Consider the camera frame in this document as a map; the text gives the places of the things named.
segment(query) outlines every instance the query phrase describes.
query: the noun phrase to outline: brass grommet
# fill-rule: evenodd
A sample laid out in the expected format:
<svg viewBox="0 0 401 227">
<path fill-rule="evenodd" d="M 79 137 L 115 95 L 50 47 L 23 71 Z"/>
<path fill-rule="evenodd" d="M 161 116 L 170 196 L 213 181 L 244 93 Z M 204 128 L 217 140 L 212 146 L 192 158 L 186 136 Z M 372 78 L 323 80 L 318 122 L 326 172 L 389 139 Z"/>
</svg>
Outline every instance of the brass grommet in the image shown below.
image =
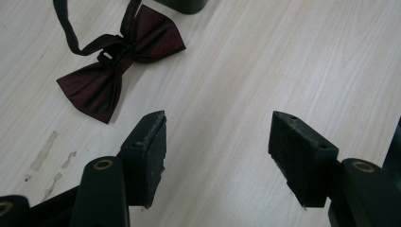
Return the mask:
<svg viewBox="0 0 401 227">
<path fill-rule="evenodd" d="M 352 163 L 352 166 L 353 166 L 354 168 L 359 169 L 360 171 L 363 171 L 363 172 L 368 172 L 368 173 L 373 173 L 373 172 L 375 172 L 375 169 L 374 169 L 371 165 L 369 165 L 369 164 L 367 164 L 367 163 L 362 163 L 362 162 L 360 162 L 360 161 L 354 161 L 354 162 Z"/>
<path fill-rule="evenodd" d="M 94 169 L 103 170 L 113 165 L 113 161 L 109 159 L 102 159 L 94 164 Z"/>
<path fill-rule="evenodd" d="M 0 217 L 8 213 L 12 209 L 12 206 L 12 202 L 10 201 L 0 201 Z"/>
</svg>

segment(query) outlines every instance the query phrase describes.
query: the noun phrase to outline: black object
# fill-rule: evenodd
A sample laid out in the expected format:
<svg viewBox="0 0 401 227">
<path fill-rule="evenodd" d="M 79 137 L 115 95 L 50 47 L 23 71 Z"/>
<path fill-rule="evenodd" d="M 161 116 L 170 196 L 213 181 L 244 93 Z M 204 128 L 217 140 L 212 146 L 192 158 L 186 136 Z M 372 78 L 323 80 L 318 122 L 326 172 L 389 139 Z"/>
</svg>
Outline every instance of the black object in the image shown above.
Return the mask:
<svg viewBox="0 0 401 227">
<path fill-rule="evenodd" d="M 129 226 L 129 205 L 152 205 L 165 157 L 165 113 L 150 113 L 116 157 L 85 167 L 79 186 L 32 208 L 25 197 L 0 197 L 0 226 Z"/>
<path fill-rule="evenodd" d="M 384 160 L 383 170 L 392 178 L 398 190 L 401 191 L 401 118 L 398 121 L 389 152 L 387 152 Z"/>
<path fill-rule="evenodd" d="M 206 6 L 207 0 L 155 0 L 183 14 L 195 14 Z"/>
<path fill-rule="evenodd" d="M 296 116 L 274 112 L 269 154 L 304 207 L 332 201 L 332 226 L 401 226 L 401 193 L 380 167 L 338 149 Z"/>
</svg>

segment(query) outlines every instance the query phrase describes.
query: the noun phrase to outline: dark red bow tie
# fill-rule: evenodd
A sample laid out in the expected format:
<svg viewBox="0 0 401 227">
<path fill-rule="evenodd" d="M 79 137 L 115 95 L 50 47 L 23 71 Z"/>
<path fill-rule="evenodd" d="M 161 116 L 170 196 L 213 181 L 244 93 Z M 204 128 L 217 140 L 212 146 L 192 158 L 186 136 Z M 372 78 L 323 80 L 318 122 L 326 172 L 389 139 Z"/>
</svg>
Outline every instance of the dark red bow tie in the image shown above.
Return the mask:
<svg viewBox="0 0 401 227">
<path fill-rule="evenodd" d="M 68 21 L 67 0 L 53 0 L 71 51 L 88 56 L 100 49 L 98 62 L 57 80 L 65 95 L 81 112 L 109 123 L 121 93 L 122 75 L 135 62 L 154 62 L 185 50 L 174 23 L 163 14 L 131 0 L 124 15 L 120 36 L 102 35 L 78 47 Z"/>
</svg>

